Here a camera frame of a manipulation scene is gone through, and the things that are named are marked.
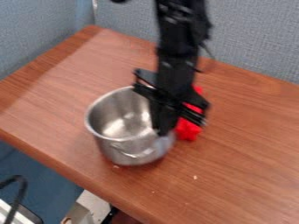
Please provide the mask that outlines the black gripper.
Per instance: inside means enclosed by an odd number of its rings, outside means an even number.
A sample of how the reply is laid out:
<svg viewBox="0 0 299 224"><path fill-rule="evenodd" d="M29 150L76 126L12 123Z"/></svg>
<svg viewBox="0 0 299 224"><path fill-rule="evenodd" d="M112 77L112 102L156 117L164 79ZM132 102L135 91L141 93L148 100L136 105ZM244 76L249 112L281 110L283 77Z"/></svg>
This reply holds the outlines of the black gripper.
<svg viewBox="0 0 299 224"><path fill-rule="evenodd" d="M152 126L160 136L165 136L175 128L180 117L197 126L205 123L211 103L192 87L199 71L196 62L196 57L184 59L163 56L155 72L141 68L133 71L133 91L149 101ZM185 104L201 109L201 114Z"/></svg>

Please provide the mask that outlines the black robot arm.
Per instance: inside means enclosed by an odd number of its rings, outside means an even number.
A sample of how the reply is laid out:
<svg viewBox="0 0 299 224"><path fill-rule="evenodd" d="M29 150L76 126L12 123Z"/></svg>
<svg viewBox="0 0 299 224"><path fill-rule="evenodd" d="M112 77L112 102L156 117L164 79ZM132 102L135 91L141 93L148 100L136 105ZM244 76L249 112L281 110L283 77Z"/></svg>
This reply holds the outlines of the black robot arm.
<svg viewBox="0 0 299 224"><path fill-rule="evenodd" d="M205 0L153 0L159 27L156 70L135 70L133 91L149 102L151 122L160 137L184 118L205 122L209 102L193 88L199 52L209 39Z"/></svg>

